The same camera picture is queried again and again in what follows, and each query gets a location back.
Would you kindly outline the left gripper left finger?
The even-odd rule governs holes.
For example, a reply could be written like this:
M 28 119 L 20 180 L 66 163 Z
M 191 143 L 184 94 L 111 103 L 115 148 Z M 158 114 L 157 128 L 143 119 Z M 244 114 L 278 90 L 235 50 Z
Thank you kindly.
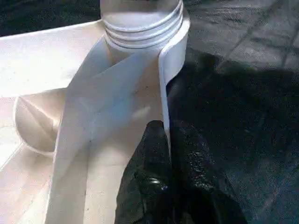
M 170 224 L 172 171 L 162 121 L 146 125 L 121 178 L 116 198 L 117 224 Z

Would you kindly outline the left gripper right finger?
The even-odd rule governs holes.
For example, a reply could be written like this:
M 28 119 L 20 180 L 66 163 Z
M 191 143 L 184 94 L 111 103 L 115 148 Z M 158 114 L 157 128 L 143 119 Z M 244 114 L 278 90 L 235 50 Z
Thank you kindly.
M 171 129 L 171 160 L 183 224 L 245 224 L 227 176 L 217 167 L 206 139 L 193 126 Z

